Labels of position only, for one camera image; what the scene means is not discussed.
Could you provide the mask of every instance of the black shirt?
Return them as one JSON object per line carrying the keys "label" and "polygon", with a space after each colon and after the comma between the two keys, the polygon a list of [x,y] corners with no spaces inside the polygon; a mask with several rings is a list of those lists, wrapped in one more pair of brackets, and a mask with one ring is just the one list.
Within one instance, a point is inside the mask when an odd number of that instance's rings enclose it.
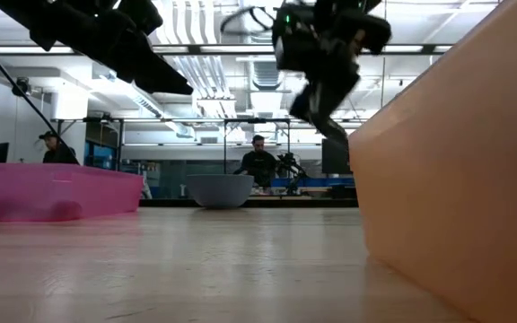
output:
{"label": "black shirt", "polygon": [[75,156],[75,150],[69,147],[69,150],[63,148],[62,144],[57,146],[57,149],[54,151],[47,151],[45,156],[43,156],[43,163],[79,163]]}
{"label": "black shirt", "polygon": [[276,172],[276,158],[267,152],[249,152],[242,157],[241,168],[254,176],[259,186],[269,188]]}

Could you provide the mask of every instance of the gray bowl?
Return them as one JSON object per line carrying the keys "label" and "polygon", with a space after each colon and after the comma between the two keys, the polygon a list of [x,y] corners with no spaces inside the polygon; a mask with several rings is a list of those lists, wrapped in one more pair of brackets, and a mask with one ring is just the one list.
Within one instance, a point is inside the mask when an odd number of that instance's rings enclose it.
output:
{"label": "gray bowl", "polygon": [[195,201],[208,208],[236,208],[250,196],[254,178],[248,175],[188,175],[187,189]]}

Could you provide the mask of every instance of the person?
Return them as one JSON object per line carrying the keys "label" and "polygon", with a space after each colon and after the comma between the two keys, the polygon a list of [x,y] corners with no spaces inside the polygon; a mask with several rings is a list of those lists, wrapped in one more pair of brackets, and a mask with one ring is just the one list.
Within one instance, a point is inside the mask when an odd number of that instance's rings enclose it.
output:
{"label": "person", "polygon": [[43,156],[43,163],[79,163],[75,158],[75,150],[64,147],[51,131],[40,135],[39,139],[45,140],[48,149]]}
{"label": "person", "polygon": [[255,135],[252,138],[252,152],[242,157],[241,167],[235,174],[254,176],[255,183],[261,188],[270,188],[270,182],[276,175],[276,158],[265,151],[265,137]]}

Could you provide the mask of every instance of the pink bin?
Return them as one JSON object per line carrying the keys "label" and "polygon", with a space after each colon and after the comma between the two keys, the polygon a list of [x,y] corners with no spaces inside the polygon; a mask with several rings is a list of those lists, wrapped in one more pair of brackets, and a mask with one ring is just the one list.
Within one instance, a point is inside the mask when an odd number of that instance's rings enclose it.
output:
{"label": "pink bin", "polygon": [[0,164],[0,222],[58,222],[134,212],[143,178],[62,164]]}

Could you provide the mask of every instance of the table surface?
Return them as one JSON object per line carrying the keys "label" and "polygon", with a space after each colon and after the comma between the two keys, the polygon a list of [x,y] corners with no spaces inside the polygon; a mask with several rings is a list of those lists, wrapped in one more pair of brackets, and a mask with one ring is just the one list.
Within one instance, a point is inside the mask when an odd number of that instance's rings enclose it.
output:
{"label": "table surface", "polygon": [[356,209],[0,223],[0,322],[469,322],[370,258]]}

